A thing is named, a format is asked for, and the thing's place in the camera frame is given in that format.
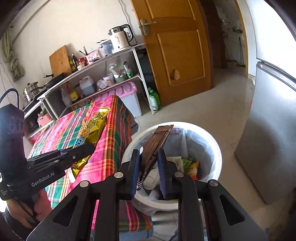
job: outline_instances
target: silver bolt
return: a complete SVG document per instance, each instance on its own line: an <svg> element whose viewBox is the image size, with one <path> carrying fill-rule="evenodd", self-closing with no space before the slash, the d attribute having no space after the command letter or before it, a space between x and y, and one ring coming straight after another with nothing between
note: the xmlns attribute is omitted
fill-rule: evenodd
<svg viewBox="0 0 296 241"><path fill-rule="evenodd" d="M218 186L218 182L214 179L210 180L210 185L213 186L213 187L216 187Z"/></svg>
<svg viewBox="0 0 296 241"><path fill-rule="evenodd" d="M117 173L114 174L114 177L121 178L121 177L123 177L123 173L122 172L117 172Z"/></svg>
<svg viewBox="0 0 296 241"><path fill-rule="evenodd" d="M175 176L176 177L182 177L182 176L184 176L184 173L180 172L180 171L177 171L177 172L175 172Z"/></svg>
<svg viewBox="0 0 296 241"><path fill-rule="evenodd" d="M81 186L82 188L86 188L88 185L89 185L89 182L88 182L88 181L82 181L82 182L80 183L80 186Z"/></svg>

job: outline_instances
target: cutting board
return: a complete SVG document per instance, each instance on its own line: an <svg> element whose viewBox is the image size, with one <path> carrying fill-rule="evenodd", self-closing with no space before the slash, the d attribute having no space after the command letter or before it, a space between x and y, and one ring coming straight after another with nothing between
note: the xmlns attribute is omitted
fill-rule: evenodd
<svg viewBox="0 0 296 241"><path fill-rule="evenodd" d="M64 73L64 76L67 77L72 74L66 45L50 55L49 62L54 76L58 76L59 74Z"/></svg>

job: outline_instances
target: human hand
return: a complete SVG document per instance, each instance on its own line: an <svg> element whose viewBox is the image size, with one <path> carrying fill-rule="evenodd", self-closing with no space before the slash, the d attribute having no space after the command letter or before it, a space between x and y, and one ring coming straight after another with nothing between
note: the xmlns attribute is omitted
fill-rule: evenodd
<svg viewBox="0 0 296 241"><path fill-rule="evenodd" d="M41 222L52 211L52 208L45 189L40 190L38 194L39 198L35 202L34 210L37 213L36 219ZM28 222L32 218L21 208L16 200L10 199L6 203L7 209L14 219L18 220L25 227L32 228ZM31 215L33 214L32 210L26 204L22 203L22 205Z"/></svg>

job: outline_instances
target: gold snack wrapper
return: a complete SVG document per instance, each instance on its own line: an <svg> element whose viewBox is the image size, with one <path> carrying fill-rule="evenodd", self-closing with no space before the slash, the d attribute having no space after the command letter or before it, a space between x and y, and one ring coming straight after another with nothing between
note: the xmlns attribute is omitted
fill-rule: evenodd
<svg viewBox="0 0 296 241"><path fill-rule="evenodd" d="M107 107L101 107L99 110L99 113L94 115L89 122L85 125L83 130L81 131L80 136L76 140L73 148L77 146L81 146L85 142L90 142L94 144L94 146L97 145L98 141L101 138L101 135L103 133L103 130L107 123L107 115L111 109ZM72 164L72 166L69 168L68 176L70 178L70 181L73 183L78 174L81 172L81 170L84 168L84 166L87 164L89 158L91 155L80 159Z"/></svg>

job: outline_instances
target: refrigerator door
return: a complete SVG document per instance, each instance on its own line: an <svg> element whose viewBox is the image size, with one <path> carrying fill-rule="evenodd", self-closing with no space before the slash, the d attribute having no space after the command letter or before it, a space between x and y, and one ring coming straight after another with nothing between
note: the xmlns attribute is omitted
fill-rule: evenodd
<svg viewBox="0 0 296 241"><path fill-rule="evenodd" d="M296 81L262 62L234 153L267 204L296 187Z"/></svg>
<svg viewBox="0 0 296 241"><path fill-rule="evenodd" d="M257 59L296 78L296 41L277 12L264 0L246 0L256 39Z"/></svg>

